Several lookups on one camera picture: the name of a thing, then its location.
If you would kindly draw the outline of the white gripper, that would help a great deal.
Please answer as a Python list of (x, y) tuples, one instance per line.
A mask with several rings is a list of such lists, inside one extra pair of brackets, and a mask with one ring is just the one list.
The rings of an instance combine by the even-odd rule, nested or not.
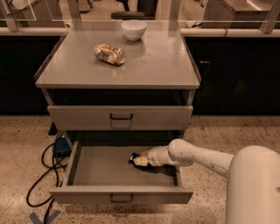
[(147, 166), (148, 164), (157, 167), (169, 164), (169, 153), (167, 146), (158, 146), (140, 153), (140, 157), (133, 159), (137, 166)]

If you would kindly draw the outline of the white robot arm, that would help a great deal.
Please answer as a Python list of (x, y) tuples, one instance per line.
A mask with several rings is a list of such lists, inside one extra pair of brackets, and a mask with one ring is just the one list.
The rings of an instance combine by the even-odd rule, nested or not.
[(131, 156), (135, 166), (188, 166), (197, 163), (227, 179), (226, 224), (280, 224), (280, 154), (247, 146), (235, 154), (174, 139)]

